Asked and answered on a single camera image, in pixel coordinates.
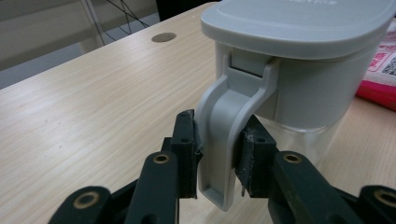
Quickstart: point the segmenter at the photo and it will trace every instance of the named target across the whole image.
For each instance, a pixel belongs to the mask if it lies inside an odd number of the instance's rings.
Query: wooden table
[[[0,91],[0,223],[46,223],[86,186],[115,191],[172,135],[215,80],[213,40],[201,33],[206,4]],[[161,33],[175,33],[155,43]],[[332,185],[396,188],[396,114],[356,98],[318,164]],[[220,211],[201,194],[182,200],[180,223],[268,223],[265,200]]]

